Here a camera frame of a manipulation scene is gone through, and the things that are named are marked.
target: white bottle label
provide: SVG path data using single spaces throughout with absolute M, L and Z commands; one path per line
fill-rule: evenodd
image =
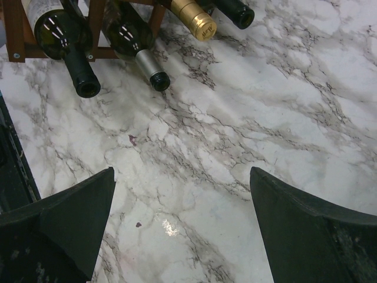
M 37 20 L 49 11 L 63 10 L 60 0 L 22 0 L 22 6 L 34 33 Z

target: bottle mouth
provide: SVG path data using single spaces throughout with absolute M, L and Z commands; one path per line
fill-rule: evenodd
M 165 72 L 154 74 L 149 82 L 156 91 L 164 91 L 170 86 L 169 76 Z
M 76 92 L 82 98 L 91 98 L 96 96 L 101 90 L 101 85 L 97 78 L 78 80 L 76 84 Z
M 233 23 L 239 29 L 245 29 L 252 24 L 252 22 L 254 21 L 254 17 L 254 11 L 251 9 L 247 9 L 245 11 L 240 12 Z

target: brown wooden frame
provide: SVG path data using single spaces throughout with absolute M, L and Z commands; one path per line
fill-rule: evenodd
M 47 58 L 38 46 L 30 24 L 26 18 L 21 0 L 1 0 L 3 9 L 3 20 L 6 33 L 6 48 L 10 62 L 25 62 L 26 58 Z M 117 58 L 110 47 L 99 47 L 100 31 L 104 16 L 106 0 L 91 0 L 88 14 L 88 23 L 93 33 L 92 57 L 88 61 L 95 59 Z M 123 0 L 127 2 L 153 6 L 152 15 L 148 25 L 157 36 L 161 22 L 165 14 L 165 7 L 157 4 L 155 0 Z

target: wine bottle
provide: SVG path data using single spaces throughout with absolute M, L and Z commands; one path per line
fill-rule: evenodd
M 22 0 L 34 37 L 43 52 L 63 59 L 79 96 L 90 98 L 100 83 L 86 56 L 92 49 L 92 33 L 72 0 Z
M 157 0 L 169 9 L 200 41 L 209 40 L 216 32 L 217 25 L 211 16 L 195 0 Z
M 155 90 L 164 91 L 169 87 L 169 76 L 150 51 L 155 41 L 152 30 L 130 3 L 106 1 L 102 32 L 117 57 L 136 61 Z
M 217 7 L 239 29 L 245 29 L 254 21 L 254 11 L 240 0 L 197 0 L 204 11 L 211 14 Z

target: white marble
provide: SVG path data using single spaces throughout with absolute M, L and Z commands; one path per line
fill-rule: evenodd
M 205 43 L 166 18 L 163 94 L 98 60 L 102 90 L 80 99 L 62 63 L 13 64 L 2 49 L 0 89 L 43 197 L 115 168 L 93 282 L 273 282 L 252 166 L 377 215 L 377 5 L 249 4 L 249 29 L 216 11 Z

